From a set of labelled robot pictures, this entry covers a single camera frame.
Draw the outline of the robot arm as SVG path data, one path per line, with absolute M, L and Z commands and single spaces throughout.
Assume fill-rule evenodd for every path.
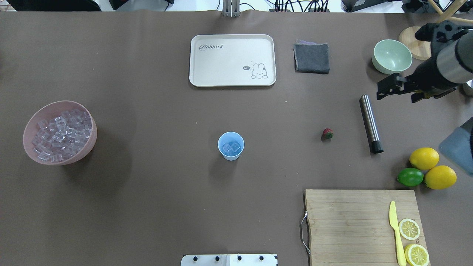
M 377 83 L 377 99 L 411 93 L 412 103 L 442 98 L 472 80 L 472 32 L 462 26 L 428 23 L 415 38 L 430 41 L 431 57 L 406 77 L 390 74 Z

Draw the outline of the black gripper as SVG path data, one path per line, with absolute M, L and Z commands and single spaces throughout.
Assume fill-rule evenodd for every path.
M 394 94 L 405 94 L 405 83 L 406 91 L 414 92 L 411 95 L 412 103 L 432 97 L 442 98 L 456 91 L 459 86 L 458 83 L 449 81 L 440 73 L 436 59 L 428 59 L 420 64 L 413 74 L 407 77 L 394 73 L 377 82 L 377 100 L 382 100 L 386 96 Z

